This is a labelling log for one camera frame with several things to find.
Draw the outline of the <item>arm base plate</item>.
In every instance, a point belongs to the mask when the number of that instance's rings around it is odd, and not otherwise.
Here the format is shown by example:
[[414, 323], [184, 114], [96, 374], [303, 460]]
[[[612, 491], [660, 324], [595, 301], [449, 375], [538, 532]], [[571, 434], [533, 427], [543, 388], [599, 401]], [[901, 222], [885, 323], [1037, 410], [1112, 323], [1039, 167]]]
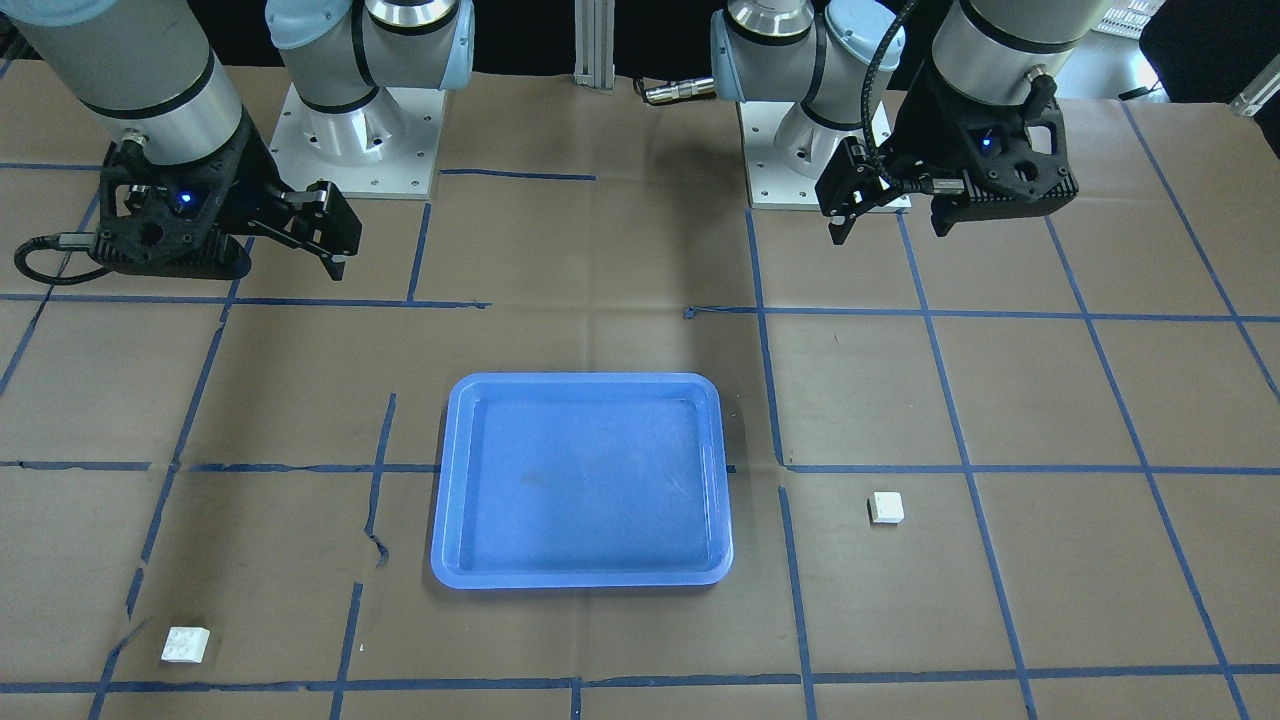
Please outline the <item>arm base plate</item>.
[[365, 108], [324, 114], [291, 86], [270, 142], [285, 183], [330, 181], [348, 199], [428, 201], [449, 94], [381, 88]]
[[740, 102], [737, 109], [750, 206], [817, 211], [820, 173], [840, 141], [859, 133], [820, 126], [796, 102]]

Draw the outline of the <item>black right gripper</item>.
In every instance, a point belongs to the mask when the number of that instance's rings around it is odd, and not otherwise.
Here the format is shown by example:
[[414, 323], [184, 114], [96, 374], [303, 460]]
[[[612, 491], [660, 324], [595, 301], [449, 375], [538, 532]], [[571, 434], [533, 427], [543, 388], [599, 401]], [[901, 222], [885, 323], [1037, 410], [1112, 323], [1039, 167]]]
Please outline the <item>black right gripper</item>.
[[362, 223], [332, 181], [319, 179], [293, 190], [279, 177], [268, 150], [246, 150], [239, 158], [239, 232], [301, 249], [325, 263], [334, 282], [356, 255]]

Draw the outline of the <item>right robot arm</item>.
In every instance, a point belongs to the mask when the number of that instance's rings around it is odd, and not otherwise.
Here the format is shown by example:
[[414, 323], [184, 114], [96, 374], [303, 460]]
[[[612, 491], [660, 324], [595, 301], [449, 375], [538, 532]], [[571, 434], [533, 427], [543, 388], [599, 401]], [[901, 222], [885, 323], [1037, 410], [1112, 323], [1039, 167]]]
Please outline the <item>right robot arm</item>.
[[[110, 274], [238, 281], [246, 236], [315, 256], [333, 281], [362, 223], [338, 167], [420, 147], [401, 91], [465, 87], [471, 1], [5, 1], [3, 18], [47, 63], [110, 143], [91, 231], [36, 236], [15, 269], [49, 287]], [[323, 172], [288, 179], [228, 63], [273, 58], [301, 106], [296, 138]]]

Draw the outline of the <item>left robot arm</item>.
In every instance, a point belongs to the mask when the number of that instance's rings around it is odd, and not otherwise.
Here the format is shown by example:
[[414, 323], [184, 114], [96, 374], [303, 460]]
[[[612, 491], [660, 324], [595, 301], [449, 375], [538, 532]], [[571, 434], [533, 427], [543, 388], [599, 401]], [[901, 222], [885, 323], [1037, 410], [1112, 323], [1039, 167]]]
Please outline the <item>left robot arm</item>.
[[712, 78], [724, 100], [791, 102], [835, 133], [831, 150], [806, 155], [835, 245], [910, 193], [931, 197], [942, 237], [960, 223], [1047, 217], [1079, 195], [1057, 73], [1108, 9], [951, 1], [883, 140], [872, 117], [913, 36], [914, 1], [727, 1], [710, 18]]

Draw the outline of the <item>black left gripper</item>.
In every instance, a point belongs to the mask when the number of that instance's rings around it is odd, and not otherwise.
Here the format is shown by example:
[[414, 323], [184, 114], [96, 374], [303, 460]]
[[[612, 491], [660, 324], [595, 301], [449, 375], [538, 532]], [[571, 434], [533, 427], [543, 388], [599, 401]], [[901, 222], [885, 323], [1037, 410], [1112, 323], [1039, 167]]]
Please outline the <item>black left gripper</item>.
[[882, 208], [904, 196], [906, 190], [884, 179], [874, 158], [858, 138], [841, 138], [815, 182], [819, 211], [829, 218], [829, 237], [844, 246], [851, 232], [851, 218]]

